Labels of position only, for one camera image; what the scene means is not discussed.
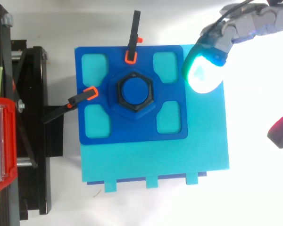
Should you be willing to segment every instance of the metal rod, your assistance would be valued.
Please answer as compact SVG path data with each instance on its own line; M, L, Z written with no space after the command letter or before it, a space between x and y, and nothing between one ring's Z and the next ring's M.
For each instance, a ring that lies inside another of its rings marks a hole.
M21 158L17 158L17 166L18 167L25 167L25 166L33 166L33 164L30 161L30 158L21 157Z
M19 61L22 55L22 51L12 51L11 52L11 60L12 61Z

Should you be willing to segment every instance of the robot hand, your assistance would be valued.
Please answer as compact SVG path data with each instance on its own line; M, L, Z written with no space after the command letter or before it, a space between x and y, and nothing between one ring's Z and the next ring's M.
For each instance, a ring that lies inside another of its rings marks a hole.
M222 77L218 73L203 74L203 71L225 65L233 44L251 40L256 35L283 31L282 0L270 0L269 5L251 1L223 7L220 19L202 30L182 68L183 77L194 91L210 92L220 84ZM267 136L283 148L283 118L275 123Z

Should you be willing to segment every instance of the orange clamp jaw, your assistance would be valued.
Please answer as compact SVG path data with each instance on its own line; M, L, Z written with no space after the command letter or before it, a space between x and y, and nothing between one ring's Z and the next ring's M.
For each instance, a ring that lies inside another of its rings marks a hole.
M134 60L131 61L131 60L128 60L128 54L129 54L129 51L127 50L126 51L126 56L125 56L125 62L129 65L133 65L136 63L136 59L137 59L137 52L135 52L135 55L134 55Z
M95 88L94 86L91 86L91 87L85 89L84 92L87 92L87 91L89 91L89 90L93 90L95 94L94 94L93 96L87 98L87 100L92 100L92 99L94 99L94 98L96 98L96 97L99 96L99 91L98 91L98 89Z

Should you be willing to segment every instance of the red object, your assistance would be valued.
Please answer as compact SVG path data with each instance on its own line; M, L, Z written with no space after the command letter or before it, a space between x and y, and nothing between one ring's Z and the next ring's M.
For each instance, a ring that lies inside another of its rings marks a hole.
M0 98L0 190L17 177L16 105Z
M70 109L70 108L72 108L73 106L69 103L69 104L67 104L67 107Z
M128 54L129 54L129 51L127 50L127 51L126 51L126 56L125 56L125 62L126 62L127 64L130 64L130 65L135 64L135 63L136 63L136 59L137 59L137 52L135 52L134 60L133 60L133 61L128 60Z
M142 43L142 42L143 42L143 38L137 37L137 43Z
M93 95L92 97L87 98L87 100L92 100L92 99L94 99L94 98L99 96L99 91L94 86L91 86L91 87L85 89L84 92L87 92L87 91L92 90L92 89L95 92L95 95Z

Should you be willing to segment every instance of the screw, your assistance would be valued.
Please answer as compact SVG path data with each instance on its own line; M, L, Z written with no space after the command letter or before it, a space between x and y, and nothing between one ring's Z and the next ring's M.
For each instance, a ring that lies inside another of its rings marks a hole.
M22 100L20 99L20 100L18 100L18 111L20 112L20 113L22 113L23 112L23 109L25 109L25 104L22 102Z
M42 53L42 59L43 60L48 60L48 52L43 52Z
M11 28L12 26L14 26L13 15L11 15L10 13L4 14L4 16L2 18L2 25L7 27L7 28Z

